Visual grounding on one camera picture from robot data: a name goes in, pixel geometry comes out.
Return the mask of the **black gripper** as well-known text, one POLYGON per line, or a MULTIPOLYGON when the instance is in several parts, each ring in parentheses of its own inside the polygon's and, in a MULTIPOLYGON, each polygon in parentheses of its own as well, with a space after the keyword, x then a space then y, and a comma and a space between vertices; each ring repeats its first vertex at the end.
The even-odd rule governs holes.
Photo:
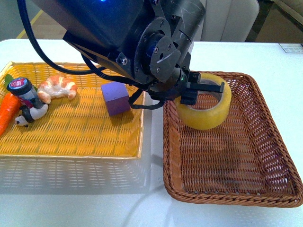
POLYGON ((199 83, 201 75, 199 72, 175 68, 171 77, 166 82, 158 82, 150 86, 148 94, 154 100, 173 101, 181 97, 183 105, 195 105, 197 103, 198 91, 222 93, 224 82, 217 84, 199 83))

